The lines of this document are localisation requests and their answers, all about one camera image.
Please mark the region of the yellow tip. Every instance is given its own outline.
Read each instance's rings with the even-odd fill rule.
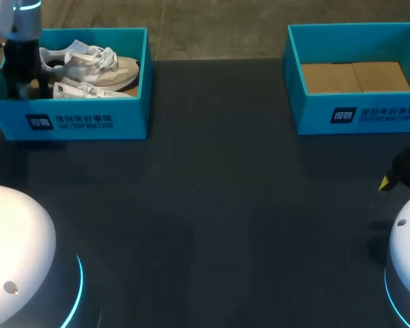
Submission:
[[[383,181],[380,184],[379,191],[383,190],[389,183],[389,178],[387,176],[384,176]]]

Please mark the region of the dark table surface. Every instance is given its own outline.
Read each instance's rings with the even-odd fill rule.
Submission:
[[[0,185],[75,243],[105,325],[388,327],[408,135],[298,137],[281,60],[158,61],[145,141],[7,143]]]

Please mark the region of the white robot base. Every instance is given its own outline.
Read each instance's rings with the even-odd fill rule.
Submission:
[[[56,238],[49,214],[0,187],[0,328],[97,328],[100,308],[81,259]]]
[[[410,200],[399,212],[390,235],[384,284],[393,327],[410,328]]]

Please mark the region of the shoe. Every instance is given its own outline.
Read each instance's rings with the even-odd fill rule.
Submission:
[[[118,57],[111,48],[88,46],[74,41],[61,51],[40,48],[41,62],[57,81],[67,77],[81,83],[89,83],[104,90],[117,91],[131,84],[139,75],[135,59]],[[64,65],[48,63],[63,61]]]
[[[79,83],[64,77],[53,86],[53,99],[133,98],[122,92],[102,90],[88,83]]]
[[[64,50],[47,50],[41,47],[40,56],[42,63],[47,68],[50,68],[50,65],[54,65],[55,62],[58,63],[58,66],[63,66],[66,53],[80,53],[82,55],[93,55],[97,51],[98,49],[96,46],[89,46],[81,41],[75,40],[68,48],[65,48]]]

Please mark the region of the blue box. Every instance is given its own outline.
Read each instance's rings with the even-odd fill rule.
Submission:
[[[301,64],[355,62],[399,62],[410,85],[410,23],[288,27],[284,78],[298,134],[410,132],[410,92],[308,94]]]
[[[141,70],[137,97],[10,100],[0,74],[0,128],[6,139],[145,139],[152,90],[147,29],[46,29],[40,46],[61,50],[75,39],[89,45],[111,47],[119,56],[138,60]],[[29,124],[30,118],[43,119],[47,129],[34,130]]]

